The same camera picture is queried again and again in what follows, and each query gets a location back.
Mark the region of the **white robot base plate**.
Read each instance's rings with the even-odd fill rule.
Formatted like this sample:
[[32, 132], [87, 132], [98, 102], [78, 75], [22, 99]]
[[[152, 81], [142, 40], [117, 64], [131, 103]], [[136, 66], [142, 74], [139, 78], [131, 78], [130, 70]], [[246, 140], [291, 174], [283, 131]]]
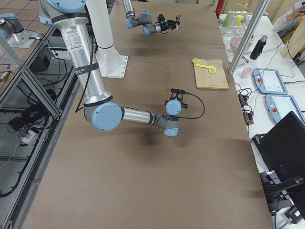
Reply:
[[128, 56], [120, 55], [114, 46], [108, 49], [98, 48], [96, 59], [104, 78], [124, 78]]

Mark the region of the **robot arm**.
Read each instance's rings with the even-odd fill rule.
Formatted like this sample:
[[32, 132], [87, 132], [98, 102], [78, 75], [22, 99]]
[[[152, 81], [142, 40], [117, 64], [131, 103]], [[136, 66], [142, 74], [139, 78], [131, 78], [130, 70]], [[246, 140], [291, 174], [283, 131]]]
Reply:
[[144, 10], [139, 16], [136, 16], [132, 2], [130, 0], [123, 0], [122, 2], [126, 13], [125, 23], [128, 29], [142, 26], [144, 35], [152, 35], [155, 33], [166, 34], [168, 30], [177, 30], [180, 25], [180, 14], [176, 15], [176, 20], [166, 20], [163, 14], [159, 14], [156, 18], [157, 22], [153, 23], [148, 10]]
[[166, 136], [179, 130], [182, 101], [171, 97], [163, 115], [117, 105], [103, 82], [105, 77], [123, 78], [127, 56], [114, 46], [106, 2], [103, 0], [42, 0], [40, 21], [55, 27], [62, 38], [78, 76], [85, 119], [96, 129], [111, 131], [120, 122], [153, 125]]

